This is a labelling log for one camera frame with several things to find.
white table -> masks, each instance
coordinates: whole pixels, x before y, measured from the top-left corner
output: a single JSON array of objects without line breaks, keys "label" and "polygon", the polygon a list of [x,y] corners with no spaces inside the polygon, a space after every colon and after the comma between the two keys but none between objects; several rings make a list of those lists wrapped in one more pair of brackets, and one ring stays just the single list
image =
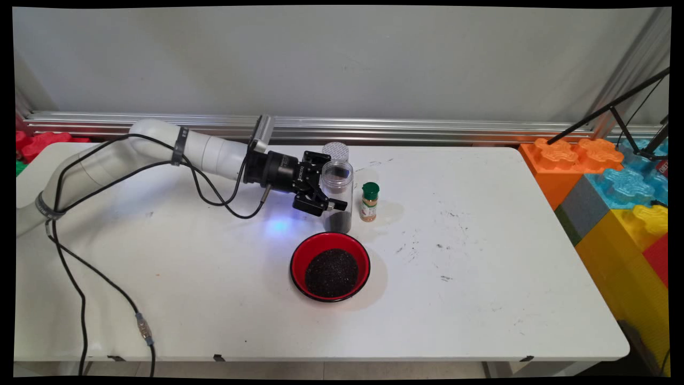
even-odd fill
[{"label": "white table", "polygon": [[[88,144],[48,147],[17,178],[31,203]],[[271,146],[302,156],[319,147]],[[321,219],[272,192],[243,221],[208,206],[185,167],[163,166],[86,201],[60,240],[132,296],[159,360],[555,361],[573,374],[629,345],[522,157],[504,147],[350,147],[350,235],[371,275],[353,298],[319,303],[291,283],[291,254]],[[378,218],[358,217],[360,187],[380,185]],[[233,182],[214,177],[229,195]],[[207,196],[211,193],[205,189]],[[261,188],[232,204],[254,210]],[[133,312],[67,256],[87,297],[89,360],[148,360]],[[15,360],[78,360],[80,298],[40,226],[16,240]],[[547,371],[527,374],[550,374]]]}]

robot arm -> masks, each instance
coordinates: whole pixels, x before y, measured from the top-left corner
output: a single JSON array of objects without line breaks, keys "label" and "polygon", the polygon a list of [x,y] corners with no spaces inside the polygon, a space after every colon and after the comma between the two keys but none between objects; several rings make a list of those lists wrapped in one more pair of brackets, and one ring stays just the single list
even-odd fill
[{"label": "robot arm", "polygon": [[[150,136],[173,147],[180,129],[167,122],[144,119],[136,122],[130,133]],[[55,192],[62,170],[92,150],[87,149],[71,156],[57,167],[41,194],[42,201],[48,208],[55,209]],[[236,180],[246,152],[247,145],[243,143],[189,131],[183,153],[200,170]],[[62,182],[60,207],[65,208],[140,167],[169,160],[171,155],[170,149],[143,138],[128,138],[112,143],[67,171]],[[47,219],[36,204],[17,209],[16,236],[21,236]]]},{"label": "robot arm", "polygon": [[[295,193],[293,207],[320,216],[324,210],[344,210],[347,202],[329,199],[319,187],[323,165],[330,156],[305,151],[301,162],[297,158],[274,151],[264,153],[273,128],[268,115],[259,118],[249,145],[215,136],[188,131],[183,155],[198,169],[237,180],[245,161],[245,183],[259,183],[262,187],[284,193]],[[141,134],[174,147],[181,128],[155,119],[138,121],[131,134]],[[83,159],[65,174],[62,180],[60,206],[55,210],[55,195],[60,173],[73,162],[92,152],[87,149],[63,161],[55,170],[47,186],[29,204],[16,210],[16,236],[19,237],[48,219],[52,212],[70,204],[144,166],[172,158],[173,151],[144,138],[127,138],[113,142],[101,151]]]}]

black cable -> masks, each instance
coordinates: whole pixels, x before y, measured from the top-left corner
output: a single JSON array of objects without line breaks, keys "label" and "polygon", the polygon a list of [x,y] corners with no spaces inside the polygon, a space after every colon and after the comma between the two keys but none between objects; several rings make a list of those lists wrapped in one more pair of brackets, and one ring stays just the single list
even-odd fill
[{"label": "black cable", "polygon": [[668,349],[668,352],[665,353],[665,358],[663,358],[663,364],[660,366],[660,374],[658,377],[663,377],[663,374],[665,374],[665,363],[668,361],[668,358],[670,358],[670,350]]},{"label": "black cable", "polygon": [[[646,95],[646,97],[644,98],[644,100],[642,101],[642,103],[639,104],[639,107],[637,107],[637,109],[634,110],[634,113],[632,114],[632,116],[629,117],[629,119],[627,120],[627,123],[624,124],[625,127],[627,127],[627,126],[629,125],[629,122],[632,121],[632,118],[637,114],[637,112],[639,112],[639,110],[641,110],[642,105],[644,105],[644,103],[646,103],[646,101],[648,100],[648,97],[650,96],[650,94],[652,94],[653,91],[655,91],[655,89],[658,87],[658,85],[660,84],[660,82],[663,81],[663,79],[660,79],[660,80],[655,84],[655,86],[653,86],[653,88],[651,88],[651,90],[648,92],[648,95]],[[618,145],[620,145],[620,140],[621,140],[621,139],[622,139],[622,130],[620,130],[620,136],[618,136],[618,142],[615,143],[615,149],[618,149]]]},{"label": "black cable", "polygon": [[[119,293],[121,293],[121,295],[123,295],[124,298],[126,298],[126,300],[131,304],[131,307],[133,308],[134,314],[139,313],[137,306],[135,305],[135,302],[133,302],[132,298],[128,295],[128,293],[126,293],[123,289],[121,289],[121,287],[119,287],[119,285],[113,283],[112,280],[110,280],[106,275],[104,275],[101,271],[99,271],[95,266],[92,266],[90,263],[85,261],[83,258],[77,256],[73,251],[67,249],[64,245],[62,245],[56,239],[54,239],[54,237],[52,237],[51,235],[48,235],[47,237],[50,238],[50,240],[53,241],[59,248],[66,251],[67,254],[76,258],[76,260],[78,260],[80,263],[86,265],[90,270],[93,270],[95,273],[97,273],[97,275],[102,277],[103,280],[105,280],[109,285],[111,285],[111,287],[115,288]],[[155,376],[155,360],[156,360],[154,344],[150,345],[150,353],[152,354],[152,366],[150,368],[150,377],[154,377]]]},{"label": "black cable", "polygon": [[150,353],[152,354],[152,363],[150,364],[150,377],[155,376],[155,363],[157,362],[157,352],[154,344],[150,345]]},{"label": "black cable", "polygon": [[[130,177],[132,177],[132,176],[134,176],[134,175],[136,175],[136,174],[142,172],[142,171],[151,169],[151,168],[156,167],[156,166],[161,166],[162,164],[170,164],[170,163],[171,163],[171,161],[169,160],[169,161],[157,162],[157,163],[153,163],[153,164],[149,164],[149,165],[147,165],[147,166],[141,167],[140,169],[135,170],[135,171],[133,171],[132,173],[130,173],[130,174],[128,174],[128,175],[125,175],[124,177],[121,177],[121,178],[119,178],[119,179],[113,181],[112,183],[110,183],[110,184],[108,184],[108,185],[106,185],[106,186],[104,186],[104,187],[102,187],[102,188],[99,188],[98,190],[96,190],[96,191],[94,191],[94,192],[91,192],[90,194],[88,194],[88,195],[86,195],[86,196],[84,196],[84,197],[78,199],[76,202],[74,202],[74,203],[70,204],[69,206],[67,206],[66,208],[64,208],[63,211],[59,211],[59,202],[60,202],[60,197],[62,196],[62,187],[63,187],[63,183],[64,183],[64,175],[66,174],[66,172],[67,172],[69,169],[71,169],[71,167],[75,166],[76,164],[78,164],[78,163],[80,163],[80,162],[83,162],[85,159],[89,158],[90,156],[92,156],[93,154],[97,153],[98,151],[101,151],[102,149],[106,148],[107,146],[111,145],[112,143],[115,143],[115,142],[118,142],[118,141],[120,141],[120,140],[124,140],[124,139],[127,139],[127,138],[143,138],[143,139],[147,139],[147,140],[149,140],[149,141],[151,141],[151,142],[155,142],[155,143],[157,143],[157,144],[159,144],[159,145],[162,145],[162,146],[164,146],[164,147],[166,147],[166,148],[168,148],[168,149],[173,150],[173,147],[171,147],[170,145],[167,145],[167,144],[164,143],[164,142],[161,142],[160,140],[151,138],[151,137],[149,137],[149,136],[140,135],[140,134],[127,134],[127,135],[120,136],[120,137],[118,137],[117,139],[114,139],[114,140],[111,140],[111,141],[109,141],[109,142],[106,142],[105,144],[103,144],[103,145],[101,145],[101,146],[95,148],[93,151],[91,151],[91,152],[85,154],[83,157],[80,157],[78,160],[75,160],[74,162],[70,163],[69,165],[67,165],[67,166],[60,172],[59,179],[57,180],[57,188],[56,188],[56,190],[55,190],[55,205],[53,206],[55,212],[58,212],[58,213],[60,213],[60,214],[65,214],[67,211],[69,211],[70,209],[72,209],[72,208],[74,208],[75,206],[79,205],[80,203],[84,202],[85,200],[89,199],[90,197],[93,197],[93,196],[95,196],[95,195],[101,193],[102,191],[107,190],[108,188],[114,186],[115,184],[117,184],[117,183],[119,183],[119,182],[122,182],[122,181],[124,181],[124,180],[126,180],[126,179],[128,179],[128,178],[130,178]],[[238,172],[237,181],[236,181],[236,183],[235,183],[235,187],[234,187],[234,189],[233,189],[233,193],[232,193],[231,197],[228,198],[228,201],[225,201],[225,200],[223,199],[223,197],[222,197],[221,194],[218,192],[218,190],[216,189],[216,187],[213,185],[213,183],[211,183],[211,180],[209,179],[209,177],[207,177],[200,169],[198,169],[197,167],[193,166],[192,163],[190,162],[190,160],[189,160],[185,155],[183,155],[183,159],[184,159],[184,161],[186,161],[186,163],[182,163],[182,162],[181,162],[180,164],[182,164],[183,166],[186,166],[186,167],[189,167],[189,168],[190,168],[190,170],[191,170],[191,172],[192,172],[192,176],[193,176],[194,182],[195,182],[195,187],[197,188],[197,193],[199,194],[200,198],[201,198],[204,202],[206,202],[206,203],[208,203],[208,204],[210,204],[210,205],[213,205],[213,206],[224,206],[232,215],[236,216],[237,218],[241,218],[241,219],[249,219],[249,218],[254,217],[255,215],[257,215],[257,214],[259,213],[259,211],[260,211],[261,208],[263,207],[265,197],[262,199],[262,201],[259,202],[259,206],[258,206],[258,207],[256,208],[256,210],[255,210],[252,214],[250,214],[250,215],[245,215],[245,216],[240,215],[240,214],[234,212],[233,210],[231,210],[231,208],[228,206],[228,204],[229,204],[229,203],[235,198],[235,196],[237,195],[237,190],[238,190],[238,188],[239,188],[240,180],[242,179],[242,178],[241,178],[241,177],[242,177],[242,173],[243,173],[243,170],[244,170],[244,167],[245,167],[245,164],[246,164],[246,160],[247,160],[246,157],[245,157],[245,159],[243,160],[242,165],[240,166],[240,171]],[[221,201],[221,203],[215,203],[215,202],[209,201],[208,199],[205,198],[205,196],[202,194],[202,189],[201,189],[201,187],[200,187],[200,184],[199,184],[199,181],[198,181],[198,179],[197,179],[197,174],[196,174],[196,173],[199,173],[199,174],[204,178],[204,180],[208,183],[208,185],[209,185],[209,186],[211,187],[211,189],[214,191],[214,193],[216,194],[216,196],[218,197],[218,199]],[[75,253],[73,253],[71,250],[67,249],[65,246],[63,246],[63,245],[59,242],[59,237],[57,236],[57,223],[56,223],[56,221],[54,221],[54,220],[52,220],[52,233],[53,233],[54,237],[48,235],[48,238],[50,238],[50,239],[55,243],[55,245],[56,245],[56,247],[57,247],[57,252],[58,252],[59,255],[60,255],[60,260],[62,261],[62,265],[64,266],[64,269],[65,269],[67,275],[69,276],[69,280],[71,281],[72,285],[74,286],[74,288],[76,289],[76,291],[79,293],[79,295],[80,295],[80,297],[81,297],[81,331],[83,332],[83,352],[81,353],[81,359],[80,359],[80,361],[79,361],[79,375],[83,375],[83,366],[84,366],[84,364],[85,364],[85,361],[86,361],[86,354],[87,354],[87,352],[88,352],[88,333],[87,333],[87,331],[86,331],[86,296],[84,295],[83,291],[81,291],[81,288],[78,286],[78,283],[76,283],[76,280],[74,280],[74,277],[73,277],[73,275],[71,274],[70,269],[68,268],[68,265],[67,265],[67,263],[66,263],[66,260],[64,259],[64,255],[63,255],[63,253],[62,253],[62,250],[66,251],[69,255],[71,255],[72,257],[76,258],[78,261],[80,261],[81,263],[83,263],[84,265],[86,265],[89,269],[93,270],[95,273],[97,273],[98,275],[100,275],[100,277],[102,277],[108,284],[110,284],[112,287],[114,287],[119,293],[121,293],[121,294],[126,298],[126,300],[131,304],[131,307],[133,308],[133,310],[135,311],[136,314],[138,314],[139,312],[138,312],[137,306],[135,305],[135,303],[133,302],[133,300],[130,298],[130,296],[128,296],[128,294],[127,294],[125,291],[123,291],[123,289],[121,289],[121,287],[119,287],[118,285],[116,285],[115,283],[113,283],[106,275],[104,275],[102,272],[100,272],[100,271],[99,271],[98,269],[96,269],[94,266],[92,266],[91,264],[87,263],[85,260],[83,260],[82,258],[80,258],[79,256],[77,256]],[[156,355],[157,355],[157,354],[156,354],[156,351],[155,351],[154,344],[150,344],[149,346],[150,346],[150,354],[151,354],[151,356],[152,356],[152,362],[151,362],[151,366],[150,366],[150,377],[154,377],[154,374],[155,374]]]},{"label": "black cable", "polygon": [[[59,240],[57,238],[57,223],[55,221],[52,221],[52,231],[53,234],[55,234],[55,242],[59,244]],[[86,296],[83,294],[83,291],[81,291],[81,288],[79,287],[78,283],[76,283],[74,276],[71,274],[71,270],[64,259],[64,254],[62,254],[62,249],[58,247],[57,252],[60,255],[62,266],[64,266],[64,270],[69,276],[71,284],[74,286],[76,291],[79,292],[79,296],[81,296],[81,332],[83,333],[83,351],[81,352],[81,359],[79,361],[79,375],[83,375],[83,365],[86,362],[86,354],[88,353],[88,332],[86,331]]]}]

black seeds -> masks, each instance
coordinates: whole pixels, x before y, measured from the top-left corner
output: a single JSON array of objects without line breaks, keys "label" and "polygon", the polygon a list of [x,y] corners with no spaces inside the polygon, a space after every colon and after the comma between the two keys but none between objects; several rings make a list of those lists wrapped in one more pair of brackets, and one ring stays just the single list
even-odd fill
[{"label": "black seeds", "polygon": [[333,298],[352,291],[357,278],[358,265],[354,257],[342,249],[330,249],[311,260],[304,282],[314,295]]}]

red bowl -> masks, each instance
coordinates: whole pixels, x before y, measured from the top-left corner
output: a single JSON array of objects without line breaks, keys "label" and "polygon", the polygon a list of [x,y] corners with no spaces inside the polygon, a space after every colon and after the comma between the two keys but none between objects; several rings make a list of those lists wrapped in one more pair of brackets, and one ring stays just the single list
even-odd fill
[{"label": "red bowl", "polygon": [[[311,260],[325,250],[330,249],[342,249],[348,252],[354,257],[356,264],[358,265],[358,279],[356,280],[356,285],[354,285],[354,288],[349,293],[340,297],[320,297],[315,295],[308,291],[304,281],[306,269],[311,263]],[[318,233],[308,237],[297,246],[297,249],[295,249],[295,252],[292,254],[292,259],[290,260],[290,276],[292,277],[292,282],[294,282],[295,286],[297,286],[302,294],[321,302],[337,302],[351,298],[366,284],[370,272],[371,259],[368,257],[366,249],[364,249],[356,239],[342,233]]]}]

